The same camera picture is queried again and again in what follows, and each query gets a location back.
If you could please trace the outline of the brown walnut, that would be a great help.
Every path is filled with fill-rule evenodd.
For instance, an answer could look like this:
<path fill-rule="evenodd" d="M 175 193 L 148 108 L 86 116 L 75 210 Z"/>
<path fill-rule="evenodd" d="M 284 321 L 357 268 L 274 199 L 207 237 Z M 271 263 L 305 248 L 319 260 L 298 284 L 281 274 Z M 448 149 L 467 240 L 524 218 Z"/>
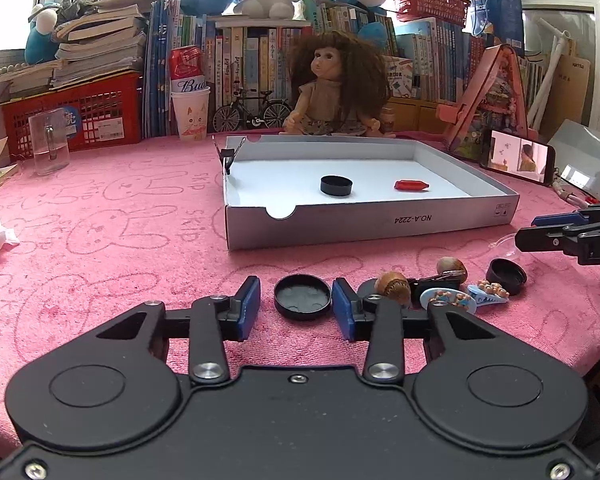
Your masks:
<path fill-rule="evenodd" d="M 377 295 L 396 301 L 401 306 L 411 302 L 411 286 L 407 278 L 398 271 L 389 271 L 376 280 L 374 291 Z"/>

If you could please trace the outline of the black binder clip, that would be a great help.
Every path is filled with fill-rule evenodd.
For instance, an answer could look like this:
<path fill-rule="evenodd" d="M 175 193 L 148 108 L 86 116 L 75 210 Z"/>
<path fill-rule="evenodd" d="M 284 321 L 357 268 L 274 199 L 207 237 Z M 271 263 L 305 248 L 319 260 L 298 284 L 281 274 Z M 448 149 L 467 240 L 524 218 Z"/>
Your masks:
<path fill-rule="evenodd" d="M 237 154 L 247 142 L 246 136 L 223 136 L 217 134 L 211 137 L 216 154 L 221 164 L 222 174 L 228 176 Z"/>
<path fill-rule="evenodd" d="M 409 278 L 411 303 L 414 308 L 420 308 L 420 296 L 432 288 L 450 288 L 460 290 L 460 285 L 466 281 L 467 275 L 460 271 L 444 271 L 429 278 Z"/>

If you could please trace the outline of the pink triangular toy box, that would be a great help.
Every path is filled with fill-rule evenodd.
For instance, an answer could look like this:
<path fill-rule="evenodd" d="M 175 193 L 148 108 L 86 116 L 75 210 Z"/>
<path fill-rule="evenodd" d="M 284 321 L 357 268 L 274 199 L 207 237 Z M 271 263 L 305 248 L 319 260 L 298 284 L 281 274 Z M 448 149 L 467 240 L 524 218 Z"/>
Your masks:
<path fill-rule="evenodd" d="M 480 160 L 482 144 L 492 130 L 521 139 L 539 139 L 528 125 L 518 56 L 508 44 L 484 50 L 460 100 L 439 104 L 437 118 L 445 123 L 445 151 L 474 162 Z"/>

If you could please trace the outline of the red plastic tube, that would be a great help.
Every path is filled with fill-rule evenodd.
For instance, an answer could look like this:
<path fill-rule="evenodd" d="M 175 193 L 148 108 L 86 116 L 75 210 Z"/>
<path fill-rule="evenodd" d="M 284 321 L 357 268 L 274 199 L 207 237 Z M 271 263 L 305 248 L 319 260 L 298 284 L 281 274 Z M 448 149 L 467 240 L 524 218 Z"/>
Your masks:
<path fill-rule="evenodd" d="M 400 192 L 424 192 L 428 190 L 429 184 L 421 180 L 397 180 L 394 188 Z"/>

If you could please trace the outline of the blue penguin plush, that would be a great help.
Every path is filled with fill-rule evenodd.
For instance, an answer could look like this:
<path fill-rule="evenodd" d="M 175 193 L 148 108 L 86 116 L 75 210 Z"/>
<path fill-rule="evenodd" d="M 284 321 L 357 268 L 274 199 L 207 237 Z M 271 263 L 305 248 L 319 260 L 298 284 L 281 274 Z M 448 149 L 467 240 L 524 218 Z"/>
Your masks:
<path fill-rule="evenodd" d="M 28 17 L 30 32 L 24 48 L 24 62 L 35 65 L 53 61 L 58 43 L 53 42 L 53 31 L 57 25 L 57 2 L 38 3 Z"/>

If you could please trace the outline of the red plastic basket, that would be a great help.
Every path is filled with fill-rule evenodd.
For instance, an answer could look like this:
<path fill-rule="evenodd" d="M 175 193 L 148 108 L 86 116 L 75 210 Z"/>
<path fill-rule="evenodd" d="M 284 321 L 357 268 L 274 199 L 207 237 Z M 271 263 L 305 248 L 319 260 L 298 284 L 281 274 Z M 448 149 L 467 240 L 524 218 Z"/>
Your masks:
<path fill-rule="evenodd" d="M 464 26 L 467 20 L 469 0 L 393 0 L 396 16 L 400 22 L 421 18 L 438 18 L 455 25 Z"/>

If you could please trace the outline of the black disc lid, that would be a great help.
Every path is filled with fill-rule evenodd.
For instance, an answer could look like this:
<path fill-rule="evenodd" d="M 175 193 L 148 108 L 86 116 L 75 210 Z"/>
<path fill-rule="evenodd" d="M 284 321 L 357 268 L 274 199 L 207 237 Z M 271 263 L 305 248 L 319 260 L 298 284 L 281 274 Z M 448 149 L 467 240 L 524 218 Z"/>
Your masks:
<path fill-rule="evenodd" d="M 353 182 L 341 176 L 329 176 L 321 177 L 321 192 L 335 197 L 346 197 L 351 194 Z"/>

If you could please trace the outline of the white paper cup with cat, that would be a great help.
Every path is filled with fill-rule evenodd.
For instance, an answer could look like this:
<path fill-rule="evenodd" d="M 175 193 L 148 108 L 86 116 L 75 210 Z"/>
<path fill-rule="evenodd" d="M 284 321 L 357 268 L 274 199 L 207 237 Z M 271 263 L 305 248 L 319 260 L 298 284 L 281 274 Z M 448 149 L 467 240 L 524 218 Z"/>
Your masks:
<path fill-rule="evenodd" d="M 181 140 L 201 141 L 207 137 L 209 96 L 209 88 L 171 94 Z"/>

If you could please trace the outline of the shallow white cardboard tray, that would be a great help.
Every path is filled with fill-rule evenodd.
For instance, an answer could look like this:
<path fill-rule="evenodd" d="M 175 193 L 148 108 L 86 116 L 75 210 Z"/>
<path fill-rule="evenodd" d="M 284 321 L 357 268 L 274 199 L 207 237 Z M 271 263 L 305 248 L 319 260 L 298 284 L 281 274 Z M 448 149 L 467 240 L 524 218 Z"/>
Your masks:
<path fill-rule="evenodd" d="M 353 182 L 349 196 L 321 192 L 321 177 Z M 424 192 L 400 192 L 397 180 Z M 519 195 L 454 157 L 413 140 L 350 136 L 247 139 L 223 174 L 231 250 L 383 240 L 505 226 Z"/>

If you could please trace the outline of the small brown jar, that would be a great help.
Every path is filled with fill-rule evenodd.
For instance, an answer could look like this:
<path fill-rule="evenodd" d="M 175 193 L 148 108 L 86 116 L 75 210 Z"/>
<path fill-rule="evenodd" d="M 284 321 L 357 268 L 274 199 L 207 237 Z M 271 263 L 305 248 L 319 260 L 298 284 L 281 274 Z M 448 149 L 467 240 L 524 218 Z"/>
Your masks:
<path fill-rule="evenodd" d="M 391 106 L 384 106 L 380 113 L 380 130 L 385 136 L 390 136 L 394 133 L 394 121 L 396 113 Z"/>

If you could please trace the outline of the small black cap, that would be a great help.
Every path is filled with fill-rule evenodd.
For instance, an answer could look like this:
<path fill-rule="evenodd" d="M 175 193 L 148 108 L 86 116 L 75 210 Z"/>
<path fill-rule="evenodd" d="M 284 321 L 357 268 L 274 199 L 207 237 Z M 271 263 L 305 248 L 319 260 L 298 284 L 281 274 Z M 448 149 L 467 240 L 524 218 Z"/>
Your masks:
<path fill-rule="evenodd" d="M 510 296 L 517 296 L 527 284 L 527 273 L 516 262 L 504 258 L 493 259 L 486 270 L 486 280 L 500 284 Z"/>

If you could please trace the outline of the stack of books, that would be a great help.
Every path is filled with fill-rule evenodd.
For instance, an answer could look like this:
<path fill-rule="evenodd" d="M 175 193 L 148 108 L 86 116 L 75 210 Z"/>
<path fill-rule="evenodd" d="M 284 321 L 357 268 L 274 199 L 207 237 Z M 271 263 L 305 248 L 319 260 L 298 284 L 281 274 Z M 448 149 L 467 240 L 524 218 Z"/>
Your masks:
<path fill-rule="evenodd" d="M 0 66 L 0 84 L 20 94 L 62 86 L 101 68 L 112 70 L 142 57 L 148 13 L 158 0 L 61 0 L 53 42 L 53 61 L 28 65 L 24 50 Z"/>

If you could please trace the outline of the red plastic crate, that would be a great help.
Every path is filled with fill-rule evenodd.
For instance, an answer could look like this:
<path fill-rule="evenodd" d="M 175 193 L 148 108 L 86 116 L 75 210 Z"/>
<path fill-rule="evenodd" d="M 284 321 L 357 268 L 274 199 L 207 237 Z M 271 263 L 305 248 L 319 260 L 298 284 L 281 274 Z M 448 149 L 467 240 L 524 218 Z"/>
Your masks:
<path fill-rule="evenodd" d="M 62 108 L 71 151 L 140 142 L 142 76 L 125 72 L 1 105 L 10 159 L 33 156 L 29 118 Z"/>

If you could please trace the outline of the clear plastic clipboard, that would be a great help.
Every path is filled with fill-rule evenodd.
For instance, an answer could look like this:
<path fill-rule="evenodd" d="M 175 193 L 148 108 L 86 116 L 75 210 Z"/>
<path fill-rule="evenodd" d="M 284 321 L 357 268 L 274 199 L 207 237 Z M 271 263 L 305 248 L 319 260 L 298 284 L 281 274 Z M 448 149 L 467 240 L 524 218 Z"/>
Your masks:
<path fill-rule="evenodd" d="M 548 145 L 559 177 L 600 200 L 600 132 L 566 119 Z"/>

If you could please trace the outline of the brown-haired doll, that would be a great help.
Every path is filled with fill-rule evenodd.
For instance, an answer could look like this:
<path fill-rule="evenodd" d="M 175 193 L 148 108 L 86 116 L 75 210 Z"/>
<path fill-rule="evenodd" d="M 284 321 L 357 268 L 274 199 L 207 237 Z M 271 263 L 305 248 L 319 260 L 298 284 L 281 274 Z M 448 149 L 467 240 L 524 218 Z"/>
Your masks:
<path fill-rule="evenodd" d="M 294 108 L 283 133 L 295 136 L 381 136 L 389 99 L 384 57 L 344 32 L 303 36 L 289 62 Z"/>

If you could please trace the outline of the pink bunny tablecloth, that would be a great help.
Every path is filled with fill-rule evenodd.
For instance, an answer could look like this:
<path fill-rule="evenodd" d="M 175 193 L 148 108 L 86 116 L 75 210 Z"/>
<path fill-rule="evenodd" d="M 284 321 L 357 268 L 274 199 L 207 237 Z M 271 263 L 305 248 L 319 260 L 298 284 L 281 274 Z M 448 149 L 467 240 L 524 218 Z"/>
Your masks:
<path fill-rule="evenodd" d="M 294 323 L 274 308 L 284 275 L 343 276 L 391 269 L 427 274 L 443 256 L 483 276 L 503 228 L 231 252 L 222 174 L 211 142 L 174 138 L 77 152 L 52 176 L 21 170 L 0 187 L 0 220 L 19 243 L 0 255 L 0 455 L 17 445 L 3 405 L 23 364 L 146 299 L 189 307 L 257 275 L 262 304 L 249 339 L 226 347 L 231 366 L 361 363 L 364 344 L 332 321 Z"/>

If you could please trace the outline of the blue cardboard box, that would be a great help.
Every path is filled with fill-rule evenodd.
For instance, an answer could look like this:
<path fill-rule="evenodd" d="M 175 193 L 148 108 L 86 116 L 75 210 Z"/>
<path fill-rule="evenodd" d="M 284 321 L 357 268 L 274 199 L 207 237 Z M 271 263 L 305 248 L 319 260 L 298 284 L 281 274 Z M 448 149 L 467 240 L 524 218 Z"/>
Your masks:
<path fill-rule="evenodd" d="M 488 47 L 508 44 L 524 58 L 524 18 L 521 0 L 470 0 L 471 30 L 485 36 Z"/>

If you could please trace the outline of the black smartphone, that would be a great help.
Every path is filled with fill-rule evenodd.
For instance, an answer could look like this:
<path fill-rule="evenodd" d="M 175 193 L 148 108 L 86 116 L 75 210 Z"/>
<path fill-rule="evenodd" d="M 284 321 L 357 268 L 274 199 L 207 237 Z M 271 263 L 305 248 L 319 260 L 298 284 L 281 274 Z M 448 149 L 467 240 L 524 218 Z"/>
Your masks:
<path fill-rule="evenodd" d="M 483 138 L 480 166 L 547 186 L 554 180 L 555 157 L 549 145 L 492 130 Z"/>

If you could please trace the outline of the black round lid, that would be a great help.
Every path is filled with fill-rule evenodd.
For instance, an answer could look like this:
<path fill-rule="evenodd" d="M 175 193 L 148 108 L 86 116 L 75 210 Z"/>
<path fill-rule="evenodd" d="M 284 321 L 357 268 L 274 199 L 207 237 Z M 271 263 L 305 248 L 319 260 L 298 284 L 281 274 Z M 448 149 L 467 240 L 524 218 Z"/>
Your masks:
<path fill-rule="evenodd" d="M 332 308 L 332 291 L 317 276 L 287 275 L 274 287 L 274 306 L 288 320 L 315 321 L 329 314 Z"/>

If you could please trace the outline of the red beer can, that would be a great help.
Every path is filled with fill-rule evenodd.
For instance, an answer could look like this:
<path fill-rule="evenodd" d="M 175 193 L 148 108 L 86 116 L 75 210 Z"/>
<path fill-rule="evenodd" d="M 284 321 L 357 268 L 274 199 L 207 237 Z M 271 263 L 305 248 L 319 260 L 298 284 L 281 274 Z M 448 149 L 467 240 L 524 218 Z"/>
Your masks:
<path fill-rule="evenodd" d="M 207 87 L 202 71 L 202 51 L 197 46 L 173 49 L 169 58 L 169 68 L 172 92 L 189 93 Z"/>

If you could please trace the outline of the clear plastic dome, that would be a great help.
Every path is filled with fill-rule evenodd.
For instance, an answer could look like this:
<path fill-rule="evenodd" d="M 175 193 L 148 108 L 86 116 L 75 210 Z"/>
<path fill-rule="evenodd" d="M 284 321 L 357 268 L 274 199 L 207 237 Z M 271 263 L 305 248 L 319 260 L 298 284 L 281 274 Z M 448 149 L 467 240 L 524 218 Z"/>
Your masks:
<path fill-rule="evenodd" d="M 520 258 L 520 251 L 516 247 L 515 233 L 509 233 L 502 236 L 499 240 L 489 245 L 489 255 L 492 259 L 507 259 L 517 261 Z"/>

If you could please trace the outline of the black binder clip on tray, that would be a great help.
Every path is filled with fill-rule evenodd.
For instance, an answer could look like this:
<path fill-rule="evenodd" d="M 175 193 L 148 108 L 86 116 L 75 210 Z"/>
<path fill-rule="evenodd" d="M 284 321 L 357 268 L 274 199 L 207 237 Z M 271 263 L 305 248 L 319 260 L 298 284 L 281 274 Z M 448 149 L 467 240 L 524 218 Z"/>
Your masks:
<path fill-rule="evenodd" d="M 223 136 L 217 134 L 211 137 L 216 154 L 221 164 L 222 174 L 228 176 L 237 154 L 247 142 L 246 136 Z"/>

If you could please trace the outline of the miniature black bicycle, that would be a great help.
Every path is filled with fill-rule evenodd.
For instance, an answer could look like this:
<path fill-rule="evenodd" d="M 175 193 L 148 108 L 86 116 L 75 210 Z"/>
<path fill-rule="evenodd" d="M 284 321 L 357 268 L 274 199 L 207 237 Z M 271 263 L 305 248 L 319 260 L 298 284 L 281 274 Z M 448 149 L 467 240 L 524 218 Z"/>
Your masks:
<path fill-rule="evenodd" d="M 272 94 L 272 90 L 261 91 L 260 96 L 248 96 L 244 89 L 235 91 L 234 100 L 214 112 L 213 131 L 282 128 L 291 107 L 285 100 L 273 99 Z"/>

